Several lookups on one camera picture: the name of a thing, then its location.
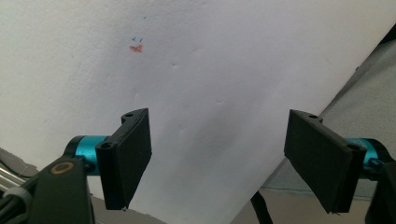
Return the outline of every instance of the ink mark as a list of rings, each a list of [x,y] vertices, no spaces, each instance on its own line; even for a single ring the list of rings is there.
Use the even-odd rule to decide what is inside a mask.
[[[139,45],[137,47],[130,46],[129,49],[135,53],[141,53],[143,50],[143,45]]]

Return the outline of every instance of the cable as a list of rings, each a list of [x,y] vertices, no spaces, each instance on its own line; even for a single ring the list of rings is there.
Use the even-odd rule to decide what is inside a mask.
[[[264,198],[257,191],[254,196],[250,199],[253,205],[254,211],[256,212],[257,219],[260,224],[273,224],[273,221],[268,213],[267,204]]]

